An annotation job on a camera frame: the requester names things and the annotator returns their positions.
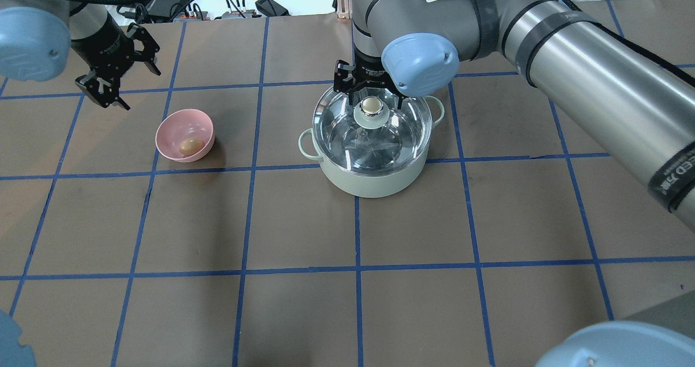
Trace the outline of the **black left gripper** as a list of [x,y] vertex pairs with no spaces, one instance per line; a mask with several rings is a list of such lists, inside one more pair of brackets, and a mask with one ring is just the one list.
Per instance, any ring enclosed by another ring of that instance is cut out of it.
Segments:
[[71,48],[89,66],[75,85],[92,100],[107,108],[131,107],[120,97],[120,78],[134,62],[142,62],[154,75],[161,75],[156,54],[159,44],[143,26],[131,23],[126,31],[111,14],[77,14],[71,18]]

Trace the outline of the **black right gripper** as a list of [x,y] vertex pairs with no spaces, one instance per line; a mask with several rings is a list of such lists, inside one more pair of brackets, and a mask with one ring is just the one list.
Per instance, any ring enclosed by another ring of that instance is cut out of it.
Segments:
[[356,94],[358,90],[365,87],[389,89],[398,110],[402,109],[403,100],[407,98],[393,87],[393,80],[384,68],[381,57],[355,49],[354,65],[344,60],[337,60],[333,71],[333,90],[346,95],[348,105],[355,107]]

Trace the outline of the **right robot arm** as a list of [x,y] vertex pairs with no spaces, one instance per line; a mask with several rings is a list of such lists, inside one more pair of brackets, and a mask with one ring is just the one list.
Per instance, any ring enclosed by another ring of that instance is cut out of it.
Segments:
[[498,52],[693,228],[693,76],[571,0],[351,0],[354,68],[337,91],[432,95]]

